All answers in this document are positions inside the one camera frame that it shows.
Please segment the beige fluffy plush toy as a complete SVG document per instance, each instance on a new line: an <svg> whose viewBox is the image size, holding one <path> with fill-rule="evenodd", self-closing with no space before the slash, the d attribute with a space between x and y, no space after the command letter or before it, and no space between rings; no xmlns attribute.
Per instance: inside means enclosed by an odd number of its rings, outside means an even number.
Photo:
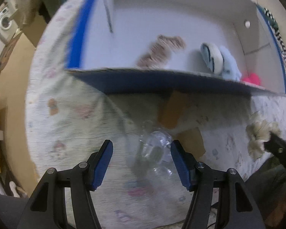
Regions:
<svg viewBox="0 0 286 229"><path fill-rule="evenodd" d="M254 161L265 153L264 143L270 140L272 132L281 136L282 131L277 122L268 122L259 112L252 114L246 133L249 138L248 153Z"/></svg>

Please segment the pink rubber duck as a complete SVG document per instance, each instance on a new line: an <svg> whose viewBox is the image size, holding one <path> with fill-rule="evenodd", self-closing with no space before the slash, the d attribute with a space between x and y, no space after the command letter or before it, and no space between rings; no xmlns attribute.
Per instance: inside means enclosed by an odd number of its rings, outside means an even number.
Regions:
<svg viewBox="0 0 286 229"><path fill-rule="evenodd" d="M258 85L258 86L261 85L260 77L255 73L251 73L247 77L243 77L241 81L246 82L246 83L251 83L254 85Z"/></svg>

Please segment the clear plastic toy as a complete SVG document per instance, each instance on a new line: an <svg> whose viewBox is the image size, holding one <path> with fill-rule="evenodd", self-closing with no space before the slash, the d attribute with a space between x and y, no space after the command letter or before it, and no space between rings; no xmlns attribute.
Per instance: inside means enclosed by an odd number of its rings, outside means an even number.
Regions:
<svg viewBox="0 0 286 229"><path fill-rule="evenodd" d="M173 137L161 126L150 120L142 124L134 170L139 176L171 178L173 159L171 143Z"/></svg>

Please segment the patterned bed cover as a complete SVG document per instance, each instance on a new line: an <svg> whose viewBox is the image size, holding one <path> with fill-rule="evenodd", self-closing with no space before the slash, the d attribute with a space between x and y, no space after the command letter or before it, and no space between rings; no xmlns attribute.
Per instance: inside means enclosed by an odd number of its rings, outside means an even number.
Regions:
<svg viewBox="0 0 286 229"><path fill-rule="evenodd" d="M85 0L67 0L36 48L26 94L26 135L36 173L65 170L86 160L105 139L113 142L110 166L92 193L103 228L181 228L191 194L176 173L148 168L133 156L143 125L156 123L164 95L105 95L73 77L64 67L70 38ZM286 139L286 96L189 94L171 130L204 148L201 160L218 170L235 168L248 179L269 158L248 153L247 127L260 115Z"/></svg>

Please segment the light blue fluffy sock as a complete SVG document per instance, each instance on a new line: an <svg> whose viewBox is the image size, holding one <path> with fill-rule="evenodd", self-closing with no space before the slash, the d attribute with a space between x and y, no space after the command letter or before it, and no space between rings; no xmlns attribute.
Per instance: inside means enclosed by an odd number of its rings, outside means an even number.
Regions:
<svg viewBox="0 0 286 229"><path fill-rule="evenodd" d="M200 46L200 53L206 66L213 74L225 80L237 82L241 80L242 74L237 62L226 47L218 47L213 43L203 43Z"/></svg>

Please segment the white brown fluffy sock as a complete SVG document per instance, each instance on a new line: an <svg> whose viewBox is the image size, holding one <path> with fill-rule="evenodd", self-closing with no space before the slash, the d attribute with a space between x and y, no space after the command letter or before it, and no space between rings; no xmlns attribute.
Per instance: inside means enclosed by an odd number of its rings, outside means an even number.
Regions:
<svg viewBox="0 0 286 229"><path fill-rule="evenodd" d="M158 35L157 40L152 43L146 54L137 61L139 68L160 69L169 62L172 53L186 48L185 41L180 36L168 37Z"/></svg>

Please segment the blue white cardboard box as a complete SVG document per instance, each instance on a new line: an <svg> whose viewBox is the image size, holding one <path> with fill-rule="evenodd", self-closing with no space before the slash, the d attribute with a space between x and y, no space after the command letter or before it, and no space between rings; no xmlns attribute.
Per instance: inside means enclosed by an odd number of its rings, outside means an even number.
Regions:
<svg viewBox="0 0 286 229"><path fill-rule="evenodd" d="M283 51L255 0L85 0L65 69L106 94L286 95Z"/></svg>

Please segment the white washing machine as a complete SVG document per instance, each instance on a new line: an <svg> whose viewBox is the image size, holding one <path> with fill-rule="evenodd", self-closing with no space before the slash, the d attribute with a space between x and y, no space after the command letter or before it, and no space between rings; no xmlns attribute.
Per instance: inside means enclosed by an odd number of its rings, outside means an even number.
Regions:
<svg viewBox="0 0 286 229"><path fill-rule="evenodd" d="M16 12L15 0L4 0L0 5L0 40L8 44L18 29L12 15Z"/></svg>

